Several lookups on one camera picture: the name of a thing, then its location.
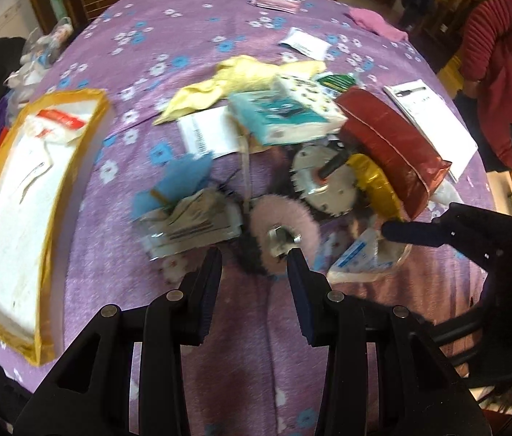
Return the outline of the white lemon-print tissue pack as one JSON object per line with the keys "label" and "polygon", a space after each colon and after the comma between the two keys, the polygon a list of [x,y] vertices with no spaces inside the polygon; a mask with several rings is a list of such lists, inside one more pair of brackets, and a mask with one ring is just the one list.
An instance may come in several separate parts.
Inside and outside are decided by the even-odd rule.
{"label": "white lemon-print tissue pack", "polygon": [[327,119],[344,119],[340,107],[318,83],[295,75],[277,75],[272,83],[274,90],[290,97]]}

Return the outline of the round metal disc gadget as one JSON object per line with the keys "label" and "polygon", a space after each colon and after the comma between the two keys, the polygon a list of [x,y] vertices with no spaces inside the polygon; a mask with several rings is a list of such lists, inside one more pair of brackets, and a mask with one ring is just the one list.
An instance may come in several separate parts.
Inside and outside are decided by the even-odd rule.
{"label": "round metal disc gadget", "polygon": [[325,215],[346,215],[357,201],[357,177],[348,152],[320,145],[302,147],[292,160],[290,181],[300,200]]}

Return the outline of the black pen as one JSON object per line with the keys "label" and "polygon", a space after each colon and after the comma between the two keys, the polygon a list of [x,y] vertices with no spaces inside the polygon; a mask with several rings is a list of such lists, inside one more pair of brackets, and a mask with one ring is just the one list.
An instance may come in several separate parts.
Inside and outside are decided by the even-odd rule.
{"label": "black pen", "polygon": [[420,90],[425,90],[427,87],[425,85],[405,89],[405,90],[398,90],[398,92],[395,92],[395,97],[408,97],[412,93],[419,92]]}

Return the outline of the green white packet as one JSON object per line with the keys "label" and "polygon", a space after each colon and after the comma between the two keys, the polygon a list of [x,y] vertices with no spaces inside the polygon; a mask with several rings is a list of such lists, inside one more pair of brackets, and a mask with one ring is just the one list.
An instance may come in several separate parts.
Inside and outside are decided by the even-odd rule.
{"label": "green white packet", "polygon": [[319,74],[315,81],[331,93],[347,93],[358,85],[357,78],[349,74]]}

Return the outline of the yellow shallow box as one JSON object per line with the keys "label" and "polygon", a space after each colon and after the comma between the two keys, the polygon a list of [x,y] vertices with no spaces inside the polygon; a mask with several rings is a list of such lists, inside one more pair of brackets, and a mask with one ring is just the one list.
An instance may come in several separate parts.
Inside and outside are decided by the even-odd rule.
{"label": "yellow shallow box", "polygon": [[[24,133],[55,108],[87,122],[68,145]],[[0,340],[33,366],[63,349],[64,282],[79,208],[114,119],[103,90],[45,94],[18,115],[0,147]]]}

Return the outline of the pink cloth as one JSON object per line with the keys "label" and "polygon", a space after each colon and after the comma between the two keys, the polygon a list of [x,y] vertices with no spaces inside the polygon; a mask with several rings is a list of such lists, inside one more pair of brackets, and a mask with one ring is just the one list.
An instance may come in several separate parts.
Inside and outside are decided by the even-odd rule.
{"label": "pink cloth", "polygon": [[390,25],[379,13],[364,8],[350,8],[349,16],[353,22],[378,36],[394,41],[394,43],[404,43],[409,40],[409,35]]}

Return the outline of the white printed packet in box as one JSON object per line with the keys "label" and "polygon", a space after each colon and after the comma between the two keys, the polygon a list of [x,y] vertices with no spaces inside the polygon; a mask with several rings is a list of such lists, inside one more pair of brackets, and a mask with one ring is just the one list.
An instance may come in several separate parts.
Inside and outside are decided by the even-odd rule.
{"label": "white printed packet in box", "polygon": [[24,133],[46,143],[68,145],[85,132],[87,122],[65,111],[47,108],[29,114],[23,124]]}

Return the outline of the yellow foil packet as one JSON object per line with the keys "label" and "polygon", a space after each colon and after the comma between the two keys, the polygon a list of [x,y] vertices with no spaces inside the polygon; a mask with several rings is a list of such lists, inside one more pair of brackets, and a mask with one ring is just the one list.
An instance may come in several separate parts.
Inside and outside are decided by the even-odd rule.
{"label": "yellow foil packet", "polygon": [[352,154],[346,164],[357,178],[357,186],[364,192],[371,210],[384,221],[404,222],[404,206],[379,165],[365,154]]}

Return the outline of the teal tissue pack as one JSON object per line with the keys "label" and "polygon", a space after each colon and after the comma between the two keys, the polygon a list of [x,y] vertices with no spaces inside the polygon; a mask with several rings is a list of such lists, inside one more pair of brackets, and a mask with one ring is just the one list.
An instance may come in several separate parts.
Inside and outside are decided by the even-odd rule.
{"label": "teal tissue pack", "polygon": [[316,141],[347,121],[332,100],[303,104],[270,90],[232,93],[227,99],[232,117],[262,146]]}

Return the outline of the grey white packet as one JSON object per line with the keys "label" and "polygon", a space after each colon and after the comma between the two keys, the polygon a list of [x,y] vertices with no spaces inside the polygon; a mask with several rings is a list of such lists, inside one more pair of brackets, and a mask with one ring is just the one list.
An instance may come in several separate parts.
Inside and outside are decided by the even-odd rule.
{"label": "grey white packet", "polygon": [[153,210],[134,221],[151,261],[237,238],[241,226],[238,205],[213,188],[182,199],[170,215]]}

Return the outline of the pink pencil case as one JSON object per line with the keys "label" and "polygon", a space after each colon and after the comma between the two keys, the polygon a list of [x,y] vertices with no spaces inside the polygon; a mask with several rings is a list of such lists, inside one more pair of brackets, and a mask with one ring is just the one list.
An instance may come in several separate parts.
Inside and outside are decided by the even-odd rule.
{"label": "pink pencil case", "polygon": [[279,11],[288,14],[296,14],[309,0],[248,0],[248,3],[254,7]]}

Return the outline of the red velvet pouch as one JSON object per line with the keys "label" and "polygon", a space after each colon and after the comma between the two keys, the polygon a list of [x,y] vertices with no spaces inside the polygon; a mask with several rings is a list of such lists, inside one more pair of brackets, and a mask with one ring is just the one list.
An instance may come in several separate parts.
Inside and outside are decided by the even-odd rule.
{"label": "red velvet pouch", "polygon": [[347,116],[339,132],[345,143],[357,143],[383,170],[411,219],[425,209],[451,162],[401,114],[367,90],[351,88],[336,98]]}

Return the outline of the white paper card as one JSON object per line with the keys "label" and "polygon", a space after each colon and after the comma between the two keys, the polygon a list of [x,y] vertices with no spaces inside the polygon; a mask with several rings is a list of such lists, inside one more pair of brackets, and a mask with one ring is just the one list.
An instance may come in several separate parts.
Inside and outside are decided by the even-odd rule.
{"label": "white paper card", "polygon": [[221,158],[239,152],[238,131],[226,106],[197,111],[177,121],[186,152]]}

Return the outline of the white paper sheet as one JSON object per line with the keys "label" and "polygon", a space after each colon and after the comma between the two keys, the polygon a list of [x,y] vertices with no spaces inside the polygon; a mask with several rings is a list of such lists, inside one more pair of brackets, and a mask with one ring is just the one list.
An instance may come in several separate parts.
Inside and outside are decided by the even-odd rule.
{"label": "white paper sheet", "polygon": [[[421,85],[427,88],[408,97],[395,97],[398,90]],[[450,176],[457,182],[478,150],[478,145],[445,100],[422,79],[384,86],[382,90],[429,141],[439,156],[450,162]]]}

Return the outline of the pink fluffy puff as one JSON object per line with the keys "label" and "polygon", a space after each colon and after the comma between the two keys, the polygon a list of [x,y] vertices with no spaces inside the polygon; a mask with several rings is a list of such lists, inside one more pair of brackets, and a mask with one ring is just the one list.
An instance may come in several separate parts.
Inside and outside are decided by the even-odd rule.
{"label": "pink fluffy puff", "polygon": [[302,202],[264,195],[251,210],[249,225],[268,275],[285,276],[287,257],[293,248],[300,249],[308,262],[314,260],[319,249],[320,226]]}

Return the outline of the blue white sachet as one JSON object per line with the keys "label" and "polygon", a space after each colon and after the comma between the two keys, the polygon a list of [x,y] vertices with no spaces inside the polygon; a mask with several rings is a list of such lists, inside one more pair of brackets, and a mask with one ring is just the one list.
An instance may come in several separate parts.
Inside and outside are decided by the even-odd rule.
{"label": "blue white sachet", "polygon": [[336,259],[326,278],[330,284],[376,282],[396,272],[410,252],[410,244],[389,241],[370,227]]}

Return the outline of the person in red sweater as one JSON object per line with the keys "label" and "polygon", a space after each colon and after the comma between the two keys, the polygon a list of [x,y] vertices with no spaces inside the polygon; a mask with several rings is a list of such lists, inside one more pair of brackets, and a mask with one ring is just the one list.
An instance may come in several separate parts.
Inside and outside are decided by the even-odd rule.
{"label": "person in red sweater", "polygon": [[512,0],[487,0],[467,20],[458,108],[487,171],[512,170]]}

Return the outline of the white sachet packet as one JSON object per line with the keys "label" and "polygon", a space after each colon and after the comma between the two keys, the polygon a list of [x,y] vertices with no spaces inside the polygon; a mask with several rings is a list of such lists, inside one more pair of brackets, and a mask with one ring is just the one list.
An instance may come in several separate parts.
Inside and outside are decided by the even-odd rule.
{"label": "white sachet packet", "polygon": [[288,46],[310,59],[324,61],[331,43],[292,27],[279,45]]}

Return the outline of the yellow towel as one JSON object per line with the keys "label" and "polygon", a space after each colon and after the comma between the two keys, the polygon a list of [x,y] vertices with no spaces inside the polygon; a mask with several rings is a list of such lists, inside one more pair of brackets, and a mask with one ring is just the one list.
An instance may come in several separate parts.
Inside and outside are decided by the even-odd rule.
{"label": "yellow towel", "polygon": [[276,65],[248,55],[234,56],[220,62],[212,78],[179,89],[153,124],[160,125],[208,109],[231,93],[269,90],[276,76],[310,79],[325,70],[326,64],[323,61],[296,61]]}

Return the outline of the blue fluffy cloth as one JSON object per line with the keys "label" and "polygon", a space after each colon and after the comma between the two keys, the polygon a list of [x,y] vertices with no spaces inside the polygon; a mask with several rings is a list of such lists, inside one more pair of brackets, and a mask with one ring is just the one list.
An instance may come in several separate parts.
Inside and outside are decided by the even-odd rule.
{"label": "blue fluffy cloth", "polygon": [[141,218],[150,211],[172,210],[184,198],[197,193],[209,182],[213,154],[185,154],[166,164],[163,178],[149,189],[138,192],[131,206],[131,218]]}

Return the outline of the clear plastic bag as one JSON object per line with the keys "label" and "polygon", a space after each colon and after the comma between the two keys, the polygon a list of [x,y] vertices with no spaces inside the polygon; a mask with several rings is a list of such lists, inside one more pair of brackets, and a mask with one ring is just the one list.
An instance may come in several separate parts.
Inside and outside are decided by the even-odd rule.
{"label": "clear plastic bag", "polygon": [[38,29],[31,32],[20,57],[21,67],[12,72],[4,83],[19,104],[29,101],[36,86],[66,49],[73,33],[69,17],[60,19],[46,35],[41,36]]}

